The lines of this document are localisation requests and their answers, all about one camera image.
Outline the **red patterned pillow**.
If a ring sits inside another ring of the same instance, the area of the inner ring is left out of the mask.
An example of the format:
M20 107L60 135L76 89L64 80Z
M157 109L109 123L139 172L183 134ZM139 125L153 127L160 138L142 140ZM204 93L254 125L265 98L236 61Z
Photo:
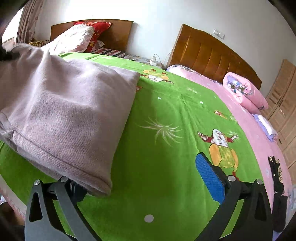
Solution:
M97 41L99 40L100 35L108 30L112 23L111 22L98 22L98 21L77 21L74 23L74 25L79 25L79 24L83 24L83 25L87 25L87 26L91 26L94 28L94 33L90 39L90 42L86 48L86 50L84 51L85 53L91 53L92 49L94 48L95 44L97 43Z

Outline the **right wooden headboard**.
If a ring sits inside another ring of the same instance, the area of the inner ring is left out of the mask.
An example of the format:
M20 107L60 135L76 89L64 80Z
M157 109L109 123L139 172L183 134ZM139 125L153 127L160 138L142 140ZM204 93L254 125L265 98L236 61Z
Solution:
M218 82L228 72L236 73L260 89L262 81L255 70L235 51L212 35L182 24L168 66L183 65Z

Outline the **wooden headboard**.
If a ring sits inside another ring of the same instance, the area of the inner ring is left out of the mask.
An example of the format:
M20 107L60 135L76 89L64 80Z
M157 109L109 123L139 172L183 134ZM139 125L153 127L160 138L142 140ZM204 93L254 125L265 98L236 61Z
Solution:
M112 23L111 27L104 31L99 39L104 42L106 48L126 51L133 21L116 19L79 20L79 22L84 21ZM71 28L75 22L77 21L51 25L50 41Z
M218 82L228 72L236 73L260 89L262 81L255 70L235 51L212 35L182 24L168 66L183 65Z

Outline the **wooden wardrobe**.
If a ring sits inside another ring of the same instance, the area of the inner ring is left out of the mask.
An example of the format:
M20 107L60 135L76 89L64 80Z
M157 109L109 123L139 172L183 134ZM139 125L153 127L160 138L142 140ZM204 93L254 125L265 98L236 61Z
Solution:
M266 98L269 108L264 114L278 133L277 144L283 153L292 184L295 184L295 92L295 65L284 59Z

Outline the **rolled pink quilt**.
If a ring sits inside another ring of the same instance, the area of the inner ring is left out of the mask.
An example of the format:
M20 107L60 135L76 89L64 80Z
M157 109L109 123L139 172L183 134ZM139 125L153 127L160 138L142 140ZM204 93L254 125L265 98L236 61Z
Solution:
M223 78L223 86L251 114L260 114L261 110L268 109L266 99L248 79L229 72Z

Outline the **lilac knit pants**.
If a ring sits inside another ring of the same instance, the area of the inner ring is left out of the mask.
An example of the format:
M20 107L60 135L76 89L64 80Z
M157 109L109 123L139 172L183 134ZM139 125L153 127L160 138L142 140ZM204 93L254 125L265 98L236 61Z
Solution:
M109 195L139 73L30 45L11 51L20 57L1 61L1 140L47 175Z

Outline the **pink white patterned pillow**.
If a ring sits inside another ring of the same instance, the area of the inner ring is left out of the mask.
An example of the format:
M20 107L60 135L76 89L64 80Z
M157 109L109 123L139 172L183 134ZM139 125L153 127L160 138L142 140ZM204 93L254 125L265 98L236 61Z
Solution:
M84 52L94 34L94 27L79 24L69 28L53 41L41 47L43 51L49 51L51 55L62 53Z

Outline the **white wall switch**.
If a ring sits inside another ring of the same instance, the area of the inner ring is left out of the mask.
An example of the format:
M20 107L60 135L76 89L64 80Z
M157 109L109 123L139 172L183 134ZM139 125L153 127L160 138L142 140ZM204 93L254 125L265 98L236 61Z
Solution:
M225 34L217 29L214 29L213 35L215 35L217 38L220 38L222 40L224 40L224 38L225 38Z

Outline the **left wooden headboard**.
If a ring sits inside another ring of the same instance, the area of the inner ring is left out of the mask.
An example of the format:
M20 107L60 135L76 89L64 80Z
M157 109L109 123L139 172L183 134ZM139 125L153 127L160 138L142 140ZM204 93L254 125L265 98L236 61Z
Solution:
M104 42L106 48L126 51L133 21L116 19L79 20L79 22L84 21L112 23L111 27L104 31L99 39ZM71 28L75 22L77 21L51 25L50 41Z

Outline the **black patterned garment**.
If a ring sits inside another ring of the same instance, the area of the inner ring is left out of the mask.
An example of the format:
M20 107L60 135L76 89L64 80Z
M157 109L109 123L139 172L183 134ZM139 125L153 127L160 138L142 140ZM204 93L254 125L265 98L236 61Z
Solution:
M268 157L268 163L273 177L273 230L275 232L282 232L285 228L285 220L287 214L287 196L284 195L285 186L282 177L282 168L280 160L275 156Z

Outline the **window curtain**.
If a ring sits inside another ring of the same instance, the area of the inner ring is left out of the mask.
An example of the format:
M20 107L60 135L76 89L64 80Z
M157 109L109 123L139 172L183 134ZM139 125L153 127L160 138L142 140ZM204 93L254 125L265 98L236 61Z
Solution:
M44 0L30 0L23 7L16 43L29 43L35 34L37 20L41 12Z

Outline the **pink bed sheet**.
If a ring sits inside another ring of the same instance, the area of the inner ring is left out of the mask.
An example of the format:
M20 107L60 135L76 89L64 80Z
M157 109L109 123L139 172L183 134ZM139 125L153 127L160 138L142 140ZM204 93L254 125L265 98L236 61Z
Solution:
M267 194L271 199L273 209L273 177L268 163L269 156L275 156L280 160L282 168L283 183L285 186L284 195L287 196L287 214L285 220L285 228L288 224L295 220L295 186L292 185L291 177L284 159L284 156L276 142L271 142L260 128L256 120L253 118L247 109L242 107L226 90L223 83L207 78L206 76L187 68L183 65L172 65L167 69L168 72L184 77L192 82L203 85L204 87L213 90L220 99L226 104L238 124L241 126L248 138L252 149L255 153L260 169L263 174Z

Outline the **folded lilac white cloth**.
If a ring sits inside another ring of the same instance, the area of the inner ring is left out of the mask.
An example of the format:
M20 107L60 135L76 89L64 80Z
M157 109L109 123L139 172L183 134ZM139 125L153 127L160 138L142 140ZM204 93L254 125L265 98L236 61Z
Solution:
M278 133L277 131L273 128L271 123L262 115L260 114L253 114L253 118L256 120L260 128L263 130L265 133L266 137L271 141L271 142L276 142L278 139Z

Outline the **plaid bed sheet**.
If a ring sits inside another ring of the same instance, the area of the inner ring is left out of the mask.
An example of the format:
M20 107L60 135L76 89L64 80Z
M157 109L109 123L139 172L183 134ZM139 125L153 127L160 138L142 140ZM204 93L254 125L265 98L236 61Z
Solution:
M104 48L104 47L94 50L91 53L112 56L112 57L118 57L118 58L123 58L125 56L125 51L109 49L109 48Z

